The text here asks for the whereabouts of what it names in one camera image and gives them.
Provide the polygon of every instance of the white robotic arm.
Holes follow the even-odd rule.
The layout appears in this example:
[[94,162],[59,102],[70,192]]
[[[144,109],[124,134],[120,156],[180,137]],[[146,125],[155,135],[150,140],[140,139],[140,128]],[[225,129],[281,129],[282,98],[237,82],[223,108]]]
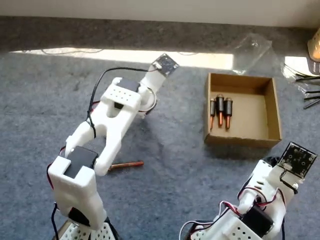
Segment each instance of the white robotic arm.
[[[71,231],[66,235],[72,233],[76,237],[73,239],[88,239],[96,234],[91,239],[103,239],[96,231],[112,229],[110,222],[106,222],[107,213],[97,192],[96,175],[108,172],[134,118],[137,114],[144,117],[155,107],[157,91],[178,67],[163,54],[151,64],[140,82],[114,78],[88,119],[67,138],[65,156],[59,155],[47,171],[58,209],[76,226],[68,229]],[[97,136],[106,137],[100,155],[83,147]],[[86,236],[77,235],[86,231]],[[107,232],[109,240],[116,239],[114,231]]]
[[239,206],[226,209],[212,222],[194,222],[186,240],[272,240],[281,231],[287,205],[317,155],[291,142],[282,157],[260,160],[238,193]]

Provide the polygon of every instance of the circuit board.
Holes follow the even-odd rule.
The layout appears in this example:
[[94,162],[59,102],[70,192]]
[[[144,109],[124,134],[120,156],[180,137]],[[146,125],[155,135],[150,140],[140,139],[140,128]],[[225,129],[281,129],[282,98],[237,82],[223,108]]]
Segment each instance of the circuit board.
[[155,60],[152,65],[166,78],[179,67],[179,65],[165,53]]
[[286,168],[288,172],[303,179],[317,156],[317,154],[305,149],[304,147],[299,146],[294,142],[290,142],[282,154],[278,166]]

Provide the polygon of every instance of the gray carpet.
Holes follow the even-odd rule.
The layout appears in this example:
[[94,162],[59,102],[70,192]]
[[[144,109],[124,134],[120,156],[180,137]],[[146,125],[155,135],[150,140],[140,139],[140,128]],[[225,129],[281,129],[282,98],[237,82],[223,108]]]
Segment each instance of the gray carpet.
[[[319,107],[303,110],[302,95],[282,77],[284,56],[305,56],[314,31],[196,23],[0,18],[0,234],[1,239],[51,239],[53,194],[46,178],[65,139],[86,116],[96,79],[107,68],[147,64],[19,54],[10,51],[58,47],[220,52],[240,34],[258,33],[273,50],[249,74],[276,78],[283,141],[268,151],[203,143],[204,82],[217,69],[181,67],[159,91],[159,102],[136,119],[116,162],[143,160],[141,168],[97,177],[107,213],[125,239],[174,240],[187,220],[210,220],[221,200],[236,195],[257,160],[279,155],[289,141],[320,154]],[[135,72],[110,73],[139,80]],[[100,151],[104,140],[90,144]],[[288,240],[318,239],[320,160],[288,207]],[[65,218],[56,215],[60,227]]]

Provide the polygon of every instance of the plastic bag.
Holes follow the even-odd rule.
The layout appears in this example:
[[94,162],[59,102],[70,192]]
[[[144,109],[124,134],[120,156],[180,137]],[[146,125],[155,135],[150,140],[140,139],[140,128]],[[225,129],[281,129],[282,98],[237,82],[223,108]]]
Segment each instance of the plastic bag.
[[245,74],[271,46],[271,41],[255,33],[249,33],[240,41],[232,43],[229,46],[233,53],[232,71],[238,75]]

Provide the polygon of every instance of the cardboard box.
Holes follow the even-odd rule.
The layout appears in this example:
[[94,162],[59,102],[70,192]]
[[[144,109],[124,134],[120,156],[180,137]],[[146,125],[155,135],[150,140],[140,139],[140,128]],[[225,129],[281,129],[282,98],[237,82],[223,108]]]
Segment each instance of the cardboard box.
[[[210,99],[222,94],[233,100],[230,129],[210,130]],[[267,77],[209,73],[205,85],[204,142],[271,148],[282,139],[275,80]]]

